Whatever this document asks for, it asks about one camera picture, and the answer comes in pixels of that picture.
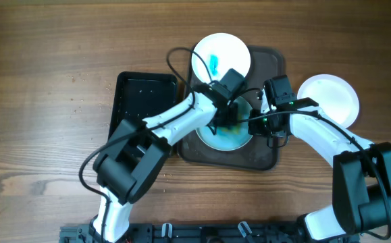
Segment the green yellow sponge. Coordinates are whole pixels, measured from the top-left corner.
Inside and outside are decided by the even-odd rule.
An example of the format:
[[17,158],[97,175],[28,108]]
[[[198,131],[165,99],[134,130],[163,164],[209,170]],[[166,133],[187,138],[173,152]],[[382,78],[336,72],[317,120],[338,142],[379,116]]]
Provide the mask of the green yellow sponge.
[[228,109],[228,129],[237,129],[240,125],[238,122],[244,118],[246,112],[245,106],[234,102]]

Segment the white plate bottom stained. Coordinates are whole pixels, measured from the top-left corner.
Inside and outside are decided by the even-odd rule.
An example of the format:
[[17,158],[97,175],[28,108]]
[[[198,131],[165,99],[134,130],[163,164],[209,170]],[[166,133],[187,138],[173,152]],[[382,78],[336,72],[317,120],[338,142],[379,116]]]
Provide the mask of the white plate bottom stained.
[[248,132],[248,123],[239,123],[230,128],[218,127],[216,135],[207,127],[196,129],[198,137],[207,146],[218,151],[233,151],[247,144],[252,135]]

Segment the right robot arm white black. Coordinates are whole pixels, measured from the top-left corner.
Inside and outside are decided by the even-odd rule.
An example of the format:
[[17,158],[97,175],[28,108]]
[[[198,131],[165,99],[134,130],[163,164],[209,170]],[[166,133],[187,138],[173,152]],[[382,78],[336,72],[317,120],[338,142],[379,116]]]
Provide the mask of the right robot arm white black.
[[266,80],[249,134],[306,142],[332,167],[332,204],[300,216],[303,242],[361,233],[391,237],[391,143],[375,144],[335,122],[313,99],[298,99],[287,76]]

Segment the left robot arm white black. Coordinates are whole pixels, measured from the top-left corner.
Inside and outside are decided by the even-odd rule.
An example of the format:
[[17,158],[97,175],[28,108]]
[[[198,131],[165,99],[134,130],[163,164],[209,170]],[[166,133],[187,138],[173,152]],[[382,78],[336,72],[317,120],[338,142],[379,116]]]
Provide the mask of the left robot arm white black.
[[173,145],[225,111],[243,85],[244,76],[230,69],[219,82],[196,85],[159,115],[120,122],[93,163],[101,193],[99,214],[90,225],[96,241],[117,242],[126,233],[132,206],[150,189]]

